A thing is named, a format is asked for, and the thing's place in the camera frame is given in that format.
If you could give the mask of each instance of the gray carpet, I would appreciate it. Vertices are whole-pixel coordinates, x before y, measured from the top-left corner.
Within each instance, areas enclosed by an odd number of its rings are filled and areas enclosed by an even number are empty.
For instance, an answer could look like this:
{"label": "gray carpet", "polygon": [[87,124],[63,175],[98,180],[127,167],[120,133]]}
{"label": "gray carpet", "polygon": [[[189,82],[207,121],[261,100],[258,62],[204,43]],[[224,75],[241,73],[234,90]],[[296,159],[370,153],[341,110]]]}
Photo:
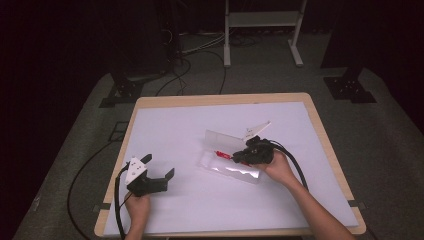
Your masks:
{"label": "gray carpet", "polygon": [[[226,69],[222,94],[307,92],[311,95],[340,165],[362,214],[378,239],[422,239],[424,236],[424,138],[388,92],[384,82],[368,70],[360,76],[377,103],[352,104],[333,100],[323,77],[340,76],[345,69],[320,69],[330,35],[301,34],[298,48],[304,61],[297,68],[287,46],[288,35],[255,37],[258,43],[231,48],[231,68]],[[211,39],[184,36],[185,49]],[[212,48],[222,56],[222,48]],[[186,57],[190,71],[184,83],[169,84],[160,95],[218,94],[224,69],[210,53]],[[182,73],[187,65],[176,66]],[[154,96],[174,76],[168,74],[145,84],[142,96]],[[15,239],[82,239],[66,211],[72,180],[82,165],[103,146],[118,121],[129,121],[134,104],[99,108],[113,81],[99,80],[46,176],[33,207]],[[111,143],[97,154],[75,181],[70,198],[74,219],[84,234],[93,229],[98,206],[109,183],[120,143]],[[357,239],[374,239],[370,233]]]}

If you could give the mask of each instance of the table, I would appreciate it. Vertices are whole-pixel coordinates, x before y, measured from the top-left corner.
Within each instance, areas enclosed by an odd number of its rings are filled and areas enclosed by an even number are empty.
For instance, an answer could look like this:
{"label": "table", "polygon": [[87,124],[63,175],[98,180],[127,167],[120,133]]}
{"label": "table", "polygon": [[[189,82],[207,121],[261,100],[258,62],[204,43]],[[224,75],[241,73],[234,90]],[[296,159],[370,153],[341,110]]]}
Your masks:
{"label": "table", "polygon": [[[274,93],[274,94],[246,94],[246,95],[218,95],[218,96],[178,96],[178,97],[146,97],[140,98],[134,108],[125,139],[123,141],[121,151],[119,153],[117,163],[112,173],[111,181],[109,183],[104,203],[110,204],[113,200],[114,179],[119,173],[124,155],[130,139],[130,133],[133,129],[134,121],[138,109],[147,108],[173,108],[173,107],[190,107],[190,106],[219,106],[229,104],[254,104],[254,103],[282,103],[282,102],[303,102],[307,109],[309,118],[313,125],[315,132],[321,142],[322,148],[329,161],[329,164],[334,172],[337,182],[343,192],[344,197],[348,201],[353,201],[354,197],[350,191],[349,185],[344,177],[344,174],[337,161],[334,150],[328,139],[328,136],[321,123],[319,115],[315,109],[310,96],[306,93]],[[349,227],[348,229],[353,234],[362,234],[365,232],[366,227],[364,220],[358,207],[352,207],[352,212],[358,222],[358,226]],[[105,224],[107,221],[109,210],[102,209],[95,226],[95,233],[98,236],[104,235]],[[194,233],[167,233],[167,234],[151,234],[154,237],[182,237],[182,236],[203,236],[203,237],[217,237],[217,236],[282,236],[282,235],[308,235],[311,234],[307,228],[302,229],[268,229],[268,230],[243,230],[243,231],[220,231],[220,232],[194,232]]]}

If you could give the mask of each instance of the black cable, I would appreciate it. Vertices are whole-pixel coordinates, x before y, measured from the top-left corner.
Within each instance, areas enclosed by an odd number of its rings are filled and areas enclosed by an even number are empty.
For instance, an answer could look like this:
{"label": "black cable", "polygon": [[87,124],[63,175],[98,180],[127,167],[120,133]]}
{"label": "black cable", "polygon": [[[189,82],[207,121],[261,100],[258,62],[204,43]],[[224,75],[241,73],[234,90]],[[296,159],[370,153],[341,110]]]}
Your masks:
{"label": "black cable", "polygon": [[197,54],[197,53],[209,53],[209,54],[213,54],[213,55],[217,56],[221,60],[222,66],[224,68],[224,78],[222,80],[221,87],[219,88],[219,94],[221,95],[222,94],[222,89],[224,88],[225,79],[227,77],[227,69],[224,67],[224,60],[222,59],[222,57],[218,53],[211,52],[211,51],[195,51],[195,52],[192,52],[192,53],[187,53],[184,56],[189,56],[189,55],[193,55],[193,54]]}
{"label": "black cable", "polygon": [[222,36],[222,32],[217,32],[214,34],[202,34],[202,33],[193,33],[193,34],[187,34],[187,35],[193,35],[193,36],[199,36],[199,37],[204,37],[204,38],[210,38],[210,39],[217,39],[220,36]]}
{"label": "black cable", "polygon": [[125,167],[123,167],[121,169],[121,171],[119,171],[118,176],[115,179],[115,192],[114,192],[114,198],[115,198],[115,217],[116,217],[116,223],[118,225],[119,228],[119,234],[121,235],[121,239],[124,240],[125,239],[125,232],[124,232],[124,228],[122,226],[122,221],[121,221],[121,207],[119,206],[119,183],[121,180],[121,175],[123,172],[128,170],[128,166],[130,164],[127,163],[125,165]]}
{"label": "black cable", "polygon": [[[260,38],[260,41],[257,41],[253,39],[252,37],[245,37],[242,35],[238,35],[230,39],[230,45],[231,47],[235,47],[235,48],[247,48],[247,47],[251,47],[260,43],[262,41],[262,38],[261,37],[259,38]],[[239,43],[238,44],[234,43],[234,39],[238,40]]]}
{"label": "black cable", "polygon": [[161,79],[169,73],[169,70],[168,70],[170,68],[169,65],[170,64],[168,64],[168,67],[166,67],[166,70],[164,70],[161,73],[154,74],[153,76],[150,76],[150,77],[141,78],[140,80],[130,80],[130,82],[134,83],[135,85],[144,85],[147,82],[157,80],[157,79]]}
{"label": "black cable", "polygon": [[132,196],[132,193],[130,193],[130,195],[124,200],[123,203],[121,203],[121,205],[119,205],[119,209],[122,208],[122,206],[124,206],[124,204],[127,202],[127,200]]}
{"label": "black cable", "polygon": [[85,163],[84,165],[82,165],[82,167],[78,170],[77,174],[75,175],[74,179],[72,180],[71,186],[69,187],[68,190],[68,197],[66,199],[66,209],[69,215],[69,218],[71,219],[72,225],[75,227],[75,229],[78,231],[78,233],[84,238],[84,239],[90,239],[89,237],[87,237],[87,235],[84,234],[84,232],[78,227],[78,224],[75,222],[74,217],[72,216],[71,213],[71,194],[72,194],[72,189],[74,187],[74,184],[76,182],[76,180],[78,179],[78,176],[81,174],[82,170],[88,165],[88,163],[90,163],[96,156],[97,154],[99,154],[101,151],[103,151],[105,148],[107,148],[109,145],[111,145],[112,143],[114,143],[114,141],[110,141],[108,142],[106,145],[104,145],[102,148],[100,148],[97,152],[95,152]]}
{"label": "black cable", "polygon": [[371,236],[374,238],[374,240],[378,240],[377,236],[375,235],[374,231],[370,228],[369,225],[365,225],[367,228],[367,231],[371,234]]}
{"label": "black cable", "polygon": [[283,145],[281,145],[280,143],[278,143],[278,142],[276,142],[276,141],[272,141],[272,140],[270,140],[270,142],[271,143],[273,143],[274,144],[274,146],[276,146],[276,148],[278,149],[278,150],[280,150],[281,152],[283,152],[284,154],[286,154],[287,155],[287,157],[289,157],[290,158],[290,160],[292,161],[292,163],[293,163],[293,165],[294,165],[294,167],[296,168],[296,170],[297,170],[297,173],[299,173],[299,177],[300,177],[300,180],[302,181],[302,185],[309,191],[309,188],[308,188],[308,184],[306,183],[306,179],[305,179],[305,176],[303,175],[303,172],[302,172],[302,169],[300,168],[300,166],[299,166],[299,164],[297,163],[297,161],[296,161],[296,159],[294,158],[294,156],[289,152],[289,151],[287,151],[287,149],[285,149],[284,147],[283,147]]}
{"label": "black cable", "polygon": [[174,73],[174,75],[176,76],[176,77],[178,77],[178,80],[179,80],[179,82],[180,82],[180,90],[178,90],[178,92],[177,92],[177,96],[180,94],[180,92],[181,92],[181,96],[184,96],[184,89],[187,87],[187,83],[181,78],[182,77],[182,75],[178,75],[176,72],[175,72],[175,69],[172,69],[172,73]]}
{"label": "black cable", "polygon": [[178,75],[177,77],[175,77],[175,78],[173,78],[173,79],[171,79],[171,80],[169,80],[168,82],[166,82],[157,92],[156,92],[156,97],[157,96],[159,96],[159,93],[168,85],[168,84],[170,84],[171,82],[173,82],[173,81],[175,81],[175,80],[177,80],[177,79],[179,79],[180,77],[182,77],[182,76],[184,76],[186,73],[188,73],[189,71],[190,71],[190,69],[191,69],[191,63],[190,63],[190,61],[188,61],[187,59],[184,59],[184,58],[181,58],[181,60],[183,60],[183,62],[185,61],[187,64],[188,64],[188,68],[187,68],[187,70],[185,70],[184,72],[183,72],[183,74],[181,74],[181,75]]}

